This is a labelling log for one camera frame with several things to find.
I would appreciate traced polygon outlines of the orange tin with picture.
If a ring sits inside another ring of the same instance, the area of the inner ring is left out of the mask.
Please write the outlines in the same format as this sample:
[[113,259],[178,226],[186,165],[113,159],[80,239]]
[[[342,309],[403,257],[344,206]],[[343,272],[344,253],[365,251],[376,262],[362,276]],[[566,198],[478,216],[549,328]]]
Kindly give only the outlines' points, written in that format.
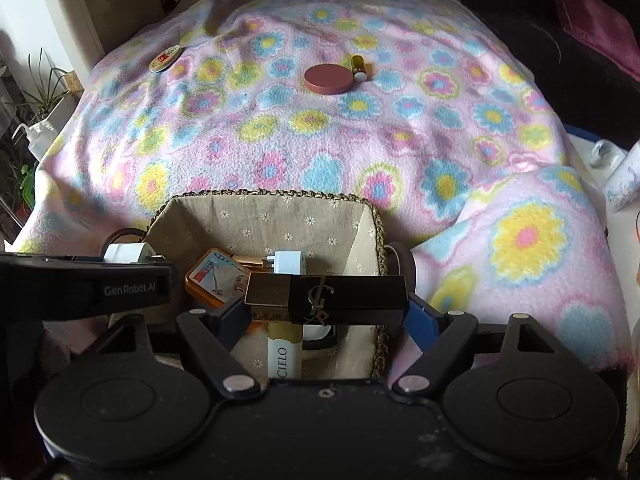
[[206,308],[222,307],[231,298],[244,295],[250,271],[225,252],[209,249],[186,272],[186,292]]

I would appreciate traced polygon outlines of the gold white Cielo perfume bottle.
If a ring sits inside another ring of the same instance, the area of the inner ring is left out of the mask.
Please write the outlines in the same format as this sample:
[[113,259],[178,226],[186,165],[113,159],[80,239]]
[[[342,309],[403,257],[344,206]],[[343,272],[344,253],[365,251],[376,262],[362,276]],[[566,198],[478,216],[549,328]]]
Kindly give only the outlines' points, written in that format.
[[279,380],[302,378],[303,326],[269,323],[267,337],[268,377]]

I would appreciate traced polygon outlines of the white UK plug adapter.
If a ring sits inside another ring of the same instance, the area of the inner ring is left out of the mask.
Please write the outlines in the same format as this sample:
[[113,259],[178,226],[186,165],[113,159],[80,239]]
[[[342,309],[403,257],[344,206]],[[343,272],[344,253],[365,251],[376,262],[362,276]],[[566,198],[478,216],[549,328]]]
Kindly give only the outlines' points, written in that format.
[[278,250],[266,258],[269,269],[274,274],[304,275],[306,273],[306,260],[299,250]]

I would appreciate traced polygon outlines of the black gold YSL lipstick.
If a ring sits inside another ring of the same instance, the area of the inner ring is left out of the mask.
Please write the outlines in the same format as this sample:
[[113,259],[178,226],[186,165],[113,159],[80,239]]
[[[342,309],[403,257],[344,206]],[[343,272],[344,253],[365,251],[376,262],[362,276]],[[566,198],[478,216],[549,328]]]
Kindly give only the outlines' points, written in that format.
[[402,323],[408,292],[401,276],[254,273],[244,302],[256,321],[297,325]]

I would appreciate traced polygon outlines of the white USB charger cube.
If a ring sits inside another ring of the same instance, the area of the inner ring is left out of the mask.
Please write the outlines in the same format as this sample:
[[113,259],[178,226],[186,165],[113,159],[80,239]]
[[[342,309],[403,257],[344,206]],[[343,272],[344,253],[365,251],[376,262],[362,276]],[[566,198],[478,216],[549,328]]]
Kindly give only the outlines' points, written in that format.
[[148,243],[114,243],[107,246],[103,261],[115,264],[145,263],[155,255],[155,250]]

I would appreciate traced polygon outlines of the gold tube in basket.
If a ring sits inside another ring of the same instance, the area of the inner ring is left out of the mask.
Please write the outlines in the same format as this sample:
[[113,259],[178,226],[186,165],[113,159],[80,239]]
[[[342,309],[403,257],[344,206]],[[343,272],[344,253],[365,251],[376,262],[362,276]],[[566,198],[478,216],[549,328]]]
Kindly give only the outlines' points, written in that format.
[[270,262],[266,258],[249,256],[249,255],[232,255],[231,258],[239,263],[240,266],[245,266],[250,269],[268,269]]

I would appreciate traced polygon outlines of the black compact with white puff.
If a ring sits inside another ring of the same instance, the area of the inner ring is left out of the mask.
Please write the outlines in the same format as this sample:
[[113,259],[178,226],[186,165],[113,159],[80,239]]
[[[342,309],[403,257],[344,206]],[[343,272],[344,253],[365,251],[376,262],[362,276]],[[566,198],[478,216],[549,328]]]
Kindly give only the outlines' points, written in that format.
[[332,325],[304,325],[303,349],[308,351],[326,350],[336,346],[336,329]]

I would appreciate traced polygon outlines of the woven basket with fabric lining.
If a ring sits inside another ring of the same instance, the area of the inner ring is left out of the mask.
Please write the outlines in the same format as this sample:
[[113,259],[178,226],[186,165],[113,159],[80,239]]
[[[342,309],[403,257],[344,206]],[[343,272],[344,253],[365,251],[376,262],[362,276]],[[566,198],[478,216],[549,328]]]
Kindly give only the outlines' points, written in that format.
[[[169,323],[179,311],[216,310],[257,292],[268,275],[386,275],[385,230],[378,210],[355,195],[316,192],[208,191],[175,196],[160,207],[139,244],[108,243],[109,262],[162,256],[177,270],[174,296],[146,312]],[[305,326],[268,308],[244,330],[233,356],[258,382],[273,378],[381,377],[388,360],[384,326],[334,326],[321,312],[322,288],[294,301]]]

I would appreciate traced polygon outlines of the white spray bottle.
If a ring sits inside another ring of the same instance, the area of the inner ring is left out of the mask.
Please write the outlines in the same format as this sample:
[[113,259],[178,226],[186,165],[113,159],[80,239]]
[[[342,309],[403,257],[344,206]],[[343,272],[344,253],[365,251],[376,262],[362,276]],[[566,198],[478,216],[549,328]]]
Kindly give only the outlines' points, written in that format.
[[14,130],[12,138],[17,139],[19,136],[26,136],[28,150],[38,162],[41,162],[62,129],[62,122],[43,119],[41,122],[36,122],[31,126],[19,124]]

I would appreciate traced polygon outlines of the potted green plant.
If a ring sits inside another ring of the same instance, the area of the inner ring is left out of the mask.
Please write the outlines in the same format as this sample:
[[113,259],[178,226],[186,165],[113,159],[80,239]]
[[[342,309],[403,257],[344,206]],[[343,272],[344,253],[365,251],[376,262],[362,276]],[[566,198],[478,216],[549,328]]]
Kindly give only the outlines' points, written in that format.
[[64,77],[70,72],[55,66],[43,48],[39,49],[37,56],[27,55],[27,69],[32,90],[17,89],[20,96],[12,96],[9,92],[8,96],[2,96],[1,105],[31,126],[46,118],[70,95],[64,82]]

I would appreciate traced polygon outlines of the white patterned bottle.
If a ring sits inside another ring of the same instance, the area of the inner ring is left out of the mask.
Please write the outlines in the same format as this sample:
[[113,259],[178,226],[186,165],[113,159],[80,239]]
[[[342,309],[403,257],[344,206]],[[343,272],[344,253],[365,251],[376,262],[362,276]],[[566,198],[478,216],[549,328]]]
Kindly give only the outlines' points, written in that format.
[[620,211],[639,194],[640,186],[640,145],[636,142],[632,148],[615,159],[612,174],[603,187],[608,209]]

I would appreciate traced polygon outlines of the pink floral fleece blanket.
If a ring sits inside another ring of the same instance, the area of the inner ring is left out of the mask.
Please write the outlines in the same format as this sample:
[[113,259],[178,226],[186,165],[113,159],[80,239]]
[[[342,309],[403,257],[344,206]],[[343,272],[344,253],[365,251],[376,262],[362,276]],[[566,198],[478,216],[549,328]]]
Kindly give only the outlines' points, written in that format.
[[[365,82],[306,87],[353,55]],[[175,196],[260,190],[363,198],[434,308],[527,312],[596,370],[634,365],[598,192],[533,74],[460,0],[196,0],[94,68],[13,247],[91,255]]]

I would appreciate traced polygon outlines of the small amber glass vial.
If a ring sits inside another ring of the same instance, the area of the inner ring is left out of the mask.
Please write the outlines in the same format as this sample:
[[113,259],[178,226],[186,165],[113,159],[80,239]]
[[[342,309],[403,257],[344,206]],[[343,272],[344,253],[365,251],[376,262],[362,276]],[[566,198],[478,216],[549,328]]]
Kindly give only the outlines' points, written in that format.
[[366,63],[361,55],[352,56],[352,76],[358,84],[368,79]]

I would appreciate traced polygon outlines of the round reddish-brown compact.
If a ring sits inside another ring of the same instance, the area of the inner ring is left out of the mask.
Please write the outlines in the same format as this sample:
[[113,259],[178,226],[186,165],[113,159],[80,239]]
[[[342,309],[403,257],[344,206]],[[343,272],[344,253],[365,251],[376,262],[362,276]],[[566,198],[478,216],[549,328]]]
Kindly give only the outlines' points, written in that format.
[[349,92],[355,83],[354,75],[349,68],[329,63],[309,67],[305,70],[304,81],[310,91],[322,96]]

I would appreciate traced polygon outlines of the black sofa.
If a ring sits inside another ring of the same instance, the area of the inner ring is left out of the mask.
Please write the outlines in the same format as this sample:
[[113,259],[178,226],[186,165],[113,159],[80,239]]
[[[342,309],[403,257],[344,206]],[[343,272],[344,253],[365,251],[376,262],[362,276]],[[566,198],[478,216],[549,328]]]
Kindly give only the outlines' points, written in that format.
[[[562,123],[631,148],[639,139],[639,81],[562,29],[555,0],[462,0],[535,76]],[[639,0],[602,0],[631,24]]]

